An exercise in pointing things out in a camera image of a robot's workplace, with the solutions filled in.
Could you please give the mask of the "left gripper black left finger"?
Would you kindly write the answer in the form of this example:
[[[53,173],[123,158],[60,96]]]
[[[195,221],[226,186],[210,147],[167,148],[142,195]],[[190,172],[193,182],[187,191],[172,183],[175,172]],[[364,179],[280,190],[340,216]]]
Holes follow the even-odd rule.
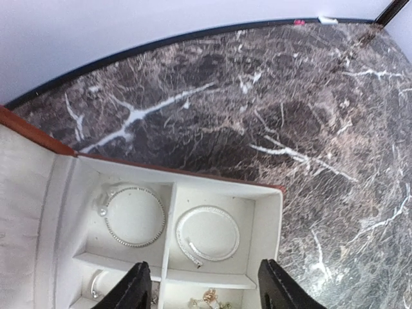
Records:
[[[99,309],[150,309],[151,274],[147,262],[136,263],[99,302]]]

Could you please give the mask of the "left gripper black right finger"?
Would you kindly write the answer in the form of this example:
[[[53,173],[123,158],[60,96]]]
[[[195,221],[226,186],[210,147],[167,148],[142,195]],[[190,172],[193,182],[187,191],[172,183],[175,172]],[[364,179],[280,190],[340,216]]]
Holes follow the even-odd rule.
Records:
[[[326,309],[273,259],[261,261],[258,281],[263,309]]]

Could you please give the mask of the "silver wrap bangle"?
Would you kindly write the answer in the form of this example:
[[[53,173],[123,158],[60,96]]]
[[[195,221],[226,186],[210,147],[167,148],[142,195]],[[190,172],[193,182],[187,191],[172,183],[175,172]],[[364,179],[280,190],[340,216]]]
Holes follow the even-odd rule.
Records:
[[[225,210],[204,205],[182,214],[176,224],[178,247],[196,268],[231,258],[239,248],[236,220]]]

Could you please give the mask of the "silver beaded bangle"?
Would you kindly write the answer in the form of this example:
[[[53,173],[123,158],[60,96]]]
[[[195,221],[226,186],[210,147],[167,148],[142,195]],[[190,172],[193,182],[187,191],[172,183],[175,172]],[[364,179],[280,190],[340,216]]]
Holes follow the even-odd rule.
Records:
[[[164,204],[147,187],[121,186],[108,206],[108,214],[104,217],[106,228],[117,242],[126,247],[147,247],[164,231]]]

